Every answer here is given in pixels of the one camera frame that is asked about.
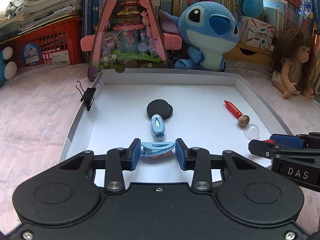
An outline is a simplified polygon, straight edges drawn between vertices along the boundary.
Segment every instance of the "white tray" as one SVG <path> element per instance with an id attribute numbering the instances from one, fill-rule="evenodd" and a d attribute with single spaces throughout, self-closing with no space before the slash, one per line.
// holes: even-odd
<path id="1" fill-rule="evenodd" d="M 260 129 L 260 140 L 273 133 L 291 134 L 280 117 L 241 76 L 232 73 L 170 69 L 126 69 L 124 73 L 103 70 L 92 87 L 95 100 L 88 112 L 82 104 L 63 147 L 60 161 L 84 150 L 96 155 L 109 149 L 129 147 L 134 138 L 156 141 L 146 113 L 149 102 L 162 98 L 173 107 L 165 120 L 165 141 L 182 138 L 188 147 L 202 147 L 221 155 L 233 150 L 265 167 L 270 160 L 251 155 L 249 139 L 226 109 L 232 102 L 250 123 Z M 174 151 L 156 159 L 141 157 L 135 171 L 124 171 L 126 187 L 130 182 L 188 182 L 193 171 L 181 171 Z M 221 180 L 212 170 L 212 181 Z M 97 171 L 95 183 L 104 186 L 104 171 Z"/>

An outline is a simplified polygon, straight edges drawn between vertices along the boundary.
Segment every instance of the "transparent ball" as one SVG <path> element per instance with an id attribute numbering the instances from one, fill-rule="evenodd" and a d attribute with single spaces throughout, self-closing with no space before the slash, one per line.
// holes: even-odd
<path id="1" fill-rule="evenodd" d="M 249 140 L 257 140 L 259 139 L 260 130 L 255 124 L 248 124 L 244 127 L 243 133 Z"/>

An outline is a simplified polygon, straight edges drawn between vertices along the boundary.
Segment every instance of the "plush toy eye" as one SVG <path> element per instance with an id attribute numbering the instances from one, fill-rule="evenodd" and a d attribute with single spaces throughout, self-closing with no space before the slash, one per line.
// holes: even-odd
<path id="1" fill-rule="evenodd" d="M 199 23 L 200 22 L 200 15 L 201 15 L 201 12 L 199 9 L 193 9 L 189 13 L 188 18 L 192 22 Z"/>
<path id="2" fill-rule="evenodd" d="M 235 22 L 235 30 L 233 31 L 233 34 L 238 34 L 238 26 L 236 22 Z"/>

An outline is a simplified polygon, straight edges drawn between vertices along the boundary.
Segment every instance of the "plush toy nose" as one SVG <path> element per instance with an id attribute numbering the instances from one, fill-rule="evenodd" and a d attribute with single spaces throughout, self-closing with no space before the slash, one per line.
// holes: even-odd
<path id="1" fill-rule="evenodd" d="M 221 14 L 212 14 L 209 20 L 211 28 L 218 35 L 223 35 L 230 30 L 231 20 L 229 17 Z"/>

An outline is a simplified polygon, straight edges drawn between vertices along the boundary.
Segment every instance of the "wooden drawer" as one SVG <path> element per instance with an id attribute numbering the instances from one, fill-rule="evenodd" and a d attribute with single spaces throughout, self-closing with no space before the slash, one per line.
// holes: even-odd
<path id="1" fill-rule="evenodd" d="M 256 64 L 271 66 L 272 53 L 263 49 L 258 49 L 238 43 L 232 50 L 223 54 L 226 60 L 244 61 Z"/>

